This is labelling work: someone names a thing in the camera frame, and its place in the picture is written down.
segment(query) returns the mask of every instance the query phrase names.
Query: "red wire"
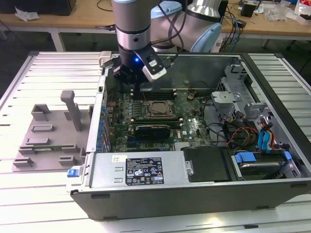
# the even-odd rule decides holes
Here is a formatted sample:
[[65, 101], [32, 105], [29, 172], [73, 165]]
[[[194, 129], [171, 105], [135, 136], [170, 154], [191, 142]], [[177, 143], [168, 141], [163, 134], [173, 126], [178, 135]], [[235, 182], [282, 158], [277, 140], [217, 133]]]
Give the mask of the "red wire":
[[238, 133], [239, 130], [241, 129], [250, 129], [250, 130], [253, 130], [255, 133], [259, 134], [257, 132], [257, 130], [255, 130], [254, 128], [250, 128], [250, 127], [239, 127], [232, 135], [231, 139]]

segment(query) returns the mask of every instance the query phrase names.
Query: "black connector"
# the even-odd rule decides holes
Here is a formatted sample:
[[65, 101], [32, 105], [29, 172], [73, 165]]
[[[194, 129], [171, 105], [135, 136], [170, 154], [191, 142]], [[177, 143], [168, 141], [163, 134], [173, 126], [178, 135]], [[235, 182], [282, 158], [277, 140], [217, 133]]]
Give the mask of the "black connector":
[[246, 22], [244, 22], [240, 19], [237, 20], [237, 23], [238, 23], [239, 28], [244, 28], [246, 26]]

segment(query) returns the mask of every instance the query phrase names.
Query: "gray plastic peg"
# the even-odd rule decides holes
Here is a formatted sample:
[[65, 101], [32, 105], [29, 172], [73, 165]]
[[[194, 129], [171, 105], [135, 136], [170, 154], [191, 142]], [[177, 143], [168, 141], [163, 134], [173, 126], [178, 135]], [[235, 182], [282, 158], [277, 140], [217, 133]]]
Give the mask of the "gray plastic peg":
[[62, 91], [60, 100], [67, 105], [69, 114], [73, 121], [76, 131], [81, 131], [81, 120], [80, 120], [80, 110], [76, 107], [74, 101], [74, 91], [65, 90]]

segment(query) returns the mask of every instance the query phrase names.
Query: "blue drive latch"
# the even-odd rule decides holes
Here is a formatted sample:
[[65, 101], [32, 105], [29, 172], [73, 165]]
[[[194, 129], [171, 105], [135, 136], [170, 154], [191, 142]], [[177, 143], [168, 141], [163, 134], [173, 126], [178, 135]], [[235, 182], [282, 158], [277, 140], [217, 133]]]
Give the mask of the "blue drive latch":
[[239, 152], [235, 155], [237, 163], [256, 162], [253, 152]]

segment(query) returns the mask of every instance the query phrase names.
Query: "blue cable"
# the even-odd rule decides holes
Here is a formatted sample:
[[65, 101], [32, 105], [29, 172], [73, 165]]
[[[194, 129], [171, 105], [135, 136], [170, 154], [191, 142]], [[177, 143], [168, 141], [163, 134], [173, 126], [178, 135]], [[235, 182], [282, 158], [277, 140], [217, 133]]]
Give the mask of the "blue cable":
[[234, 38], [234, 43], [230, 49], [230, 52], [232, 52], [235, 48], [235, 45], [237, 44], [238, 42], [238, 38], [239, 38], [239, 27], [238, 27], [238, 22], [237, 22], [237, 19], [235, 17], [229, 17], [229, 16], [225, 16], [226, 18], [230, 18], [230, 19], [233, 19], [234, 20], [234, 23], [235, 23], [235, 26], [236, 26], [236, 31], [235, 31], [235, 38]]
[[235, 19], [235, 17], [232, 18], [235, 22], [235, 26], [236, 26], [236, 36], [235, 36], [235, 40], [234, 40], [234, 44], [233, 46], [231, 47], [230, 49], [230, 52], [232, 52], [237, 44], [237, 41], [238, 41], [238, 38], [239, 38], [239, 27], [238, 27], [238, 22], [237, 20]]

